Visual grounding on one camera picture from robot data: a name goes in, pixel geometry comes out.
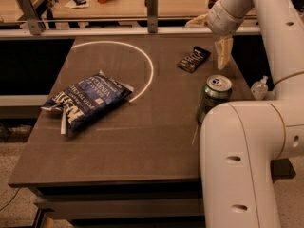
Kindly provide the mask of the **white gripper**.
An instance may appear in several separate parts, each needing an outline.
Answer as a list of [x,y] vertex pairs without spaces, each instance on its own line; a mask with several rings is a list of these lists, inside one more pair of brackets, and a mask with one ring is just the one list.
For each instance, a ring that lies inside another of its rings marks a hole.
[[243,22],[244,14],[242,10],[235,6],[228,5],[224,0],[218,0],[215,5],[209,9],[207,15],[202,14],[191,20],[185,25],[187,27],[206,27],[216,35],[223,36],[215,42],[217,52],[218,70],[223,70],[231,56],[233,48],[233,38],[231,35],[237,31]]

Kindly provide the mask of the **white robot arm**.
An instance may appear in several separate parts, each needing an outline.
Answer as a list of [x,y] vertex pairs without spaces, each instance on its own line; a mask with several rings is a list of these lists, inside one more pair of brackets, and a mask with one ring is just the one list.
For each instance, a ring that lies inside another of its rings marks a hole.
[[281,228],[270,163],[304,151],[304,23],[290,0],[218,0],[208,28],[232,35],[249,10],[256,11],[275,96],[220,104],[204,118],[206,228]]

